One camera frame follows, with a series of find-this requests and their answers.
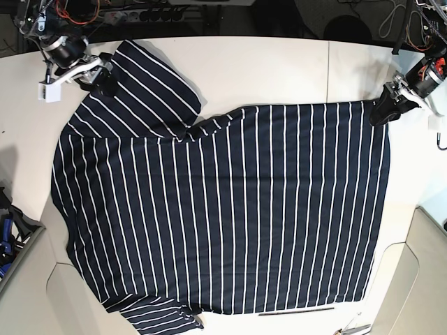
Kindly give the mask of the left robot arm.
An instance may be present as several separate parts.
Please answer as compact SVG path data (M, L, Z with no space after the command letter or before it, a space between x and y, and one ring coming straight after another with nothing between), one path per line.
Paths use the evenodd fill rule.
M420 15L424 46L415 45L410 38L411 8L415 8ZM446 2L407 1L404 21L392 54L397 55L403 43L424 56L407 73L396 72L392 80L383 85L369 122L372 126L383 126L420 108L432 114L429 127L439 131L446 123L446 115L436 111L428 98L446 81Z

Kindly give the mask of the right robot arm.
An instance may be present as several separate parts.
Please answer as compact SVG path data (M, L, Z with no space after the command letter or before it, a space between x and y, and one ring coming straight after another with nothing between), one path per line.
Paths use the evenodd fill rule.
M82 28L98 18L101 2L96 2L87 20L72 18L67 5L67 1L20 1L17 6L15 26L25 40L36 45L46 65L45 77L38 83L38 99L59 102L65 82L74 82L83 91L114 96L118 83L112 75L112 55L92 54L88 37L82 35Z

